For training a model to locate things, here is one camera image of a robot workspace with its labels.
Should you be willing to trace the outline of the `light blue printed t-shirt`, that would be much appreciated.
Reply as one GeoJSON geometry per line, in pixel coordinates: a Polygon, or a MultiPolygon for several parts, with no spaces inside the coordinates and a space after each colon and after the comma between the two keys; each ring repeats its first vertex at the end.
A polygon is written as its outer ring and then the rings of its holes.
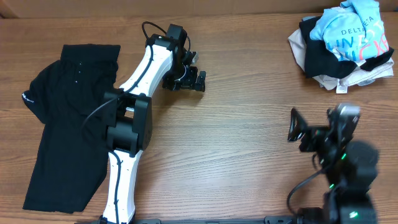
{"type": "Polygon", "coordinates": [[[361,62],[389,51],[379,3],[375,0],[343,1],[325,9],[310,31],[339,61],[361,62]]]}

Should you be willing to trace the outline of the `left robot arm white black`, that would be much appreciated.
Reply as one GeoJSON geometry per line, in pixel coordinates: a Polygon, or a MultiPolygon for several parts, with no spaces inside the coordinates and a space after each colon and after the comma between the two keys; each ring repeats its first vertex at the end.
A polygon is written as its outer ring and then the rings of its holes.
{"type": "Polygon", "coordinates": [[[134,223],[134,191],[139,160],[152,136],[152,95],[158,86],[171,91],[205,91],[206,73],[194,64],[186,30],[171,24],[146,36],[146,51],[130,78],[104,94],[103,139],[110,161],[108,199],[99,223],[134,223]]]}

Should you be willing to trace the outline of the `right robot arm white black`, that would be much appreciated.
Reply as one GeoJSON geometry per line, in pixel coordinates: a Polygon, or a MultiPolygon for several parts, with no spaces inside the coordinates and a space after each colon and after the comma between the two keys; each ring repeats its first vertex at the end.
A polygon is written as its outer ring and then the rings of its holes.
{"type": "Polygon", "coordinates": [[[287,199],[321,174],[329,183],[321,208],[288,208],[292,214],[291,223],[378,222],[368,192],[378,175],[379,152],[369,143],[353,139],[359,118],[359,106],[339,104],[328,109],[327,126],[309,126],[297,109],[291,110],[287,140],[300,141],[300,151],[313,154],[312,162],[317,171],[297,184],[287,199]]]}

